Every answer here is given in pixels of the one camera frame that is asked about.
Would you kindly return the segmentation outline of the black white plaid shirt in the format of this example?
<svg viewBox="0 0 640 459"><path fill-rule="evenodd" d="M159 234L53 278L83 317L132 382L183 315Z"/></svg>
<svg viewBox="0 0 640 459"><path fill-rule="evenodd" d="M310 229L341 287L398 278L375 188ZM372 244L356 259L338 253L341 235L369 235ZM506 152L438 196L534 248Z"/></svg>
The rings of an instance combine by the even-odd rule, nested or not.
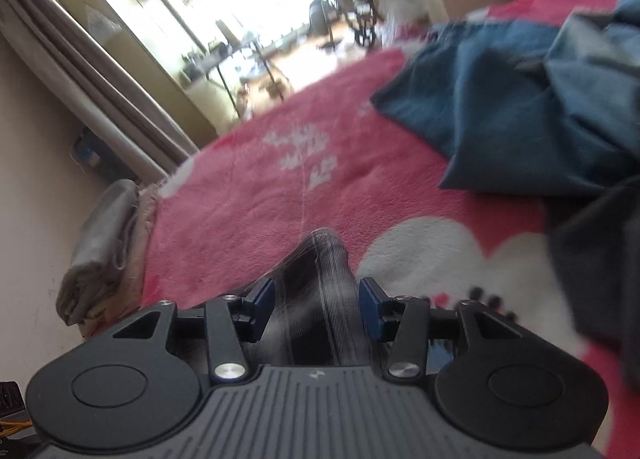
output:
<svg viewBox="0 0 640 459"><path fill-rule="evenodd" d="M276 283L276 301L260 340L243 345L252 366L381 366L386 349L364 327L335 231L313 231L266 276Z"/></svg>

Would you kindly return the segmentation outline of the folded grey garment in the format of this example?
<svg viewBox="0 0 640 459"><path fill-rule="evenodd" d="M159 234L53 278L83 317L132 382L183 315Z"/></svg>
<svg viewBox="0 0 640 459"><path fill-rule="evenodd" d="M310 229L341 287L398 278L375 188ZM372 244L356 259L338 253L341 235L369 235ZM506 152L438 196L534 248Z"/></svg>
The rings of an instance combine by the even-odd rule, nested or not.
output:
<svg viewBox="0 0 640 459"><path fill-rule="evenodd" d="M102 193L82 225L55 304L66 325L81 323L96 304L118 289L138 204L136 183L119 179Z"/></svg>

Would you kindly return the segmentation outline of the pink floral bed blanket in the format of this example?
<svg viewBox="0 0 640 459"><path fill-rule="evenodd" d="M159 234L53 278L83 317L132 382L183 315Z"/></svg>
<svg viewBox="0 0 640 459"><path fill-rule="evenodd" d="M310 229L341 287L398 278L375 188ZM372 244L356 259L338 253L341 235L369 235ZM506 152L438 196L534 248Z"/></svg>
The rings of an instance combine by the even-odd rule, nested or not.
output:
<svg viewBox="0 0 640 459"><path fill-rule="evenodd" d="M436 26L424 41L379 50L202 149L158 184L142 304L186 309L241 293L328 228L356 283L371 277L387 294L440 309L480 301L582 358L610 395L600 447L609 458L637 457L639 383L626 381L616 347L576 330L550 257L544 200L442 188L447 159L371 101L445 26L557 27L616 2L518 0L482 21Z"/></svg>

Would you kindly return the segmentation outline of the grey curtain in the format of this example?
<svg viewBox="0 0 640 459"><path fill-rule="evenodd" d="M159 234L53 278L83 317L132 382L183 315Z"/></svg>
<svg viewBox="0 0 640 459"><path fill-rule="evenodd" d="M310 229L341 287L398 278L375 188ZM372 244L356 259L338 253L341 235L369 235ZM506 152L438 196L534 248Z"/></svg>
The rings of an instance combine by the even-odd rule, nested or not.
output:
<svg viewBox="0 0 640 459"><path fill-rule="evenodd" d="M35 76L142 182L198 147L55 0L1 0L1 34Z"/></svg>

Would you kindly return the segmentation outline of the blue denim garment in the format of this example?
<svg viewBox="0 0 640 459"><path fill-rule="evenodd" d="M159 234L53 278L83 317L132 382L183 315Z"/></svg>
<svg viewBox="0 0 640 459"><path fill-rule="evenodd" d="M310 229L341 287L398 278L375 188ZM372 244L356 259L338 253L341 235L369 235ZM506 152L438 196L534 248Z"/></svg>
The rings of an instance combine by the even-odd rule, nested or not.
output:
<svg viewBox="0 0 640 459"><path fill-rule="evenodd" d="M372 96L445 189L536 196L576 330L639 383L639 0L560 26L454 24Z"/></svg>

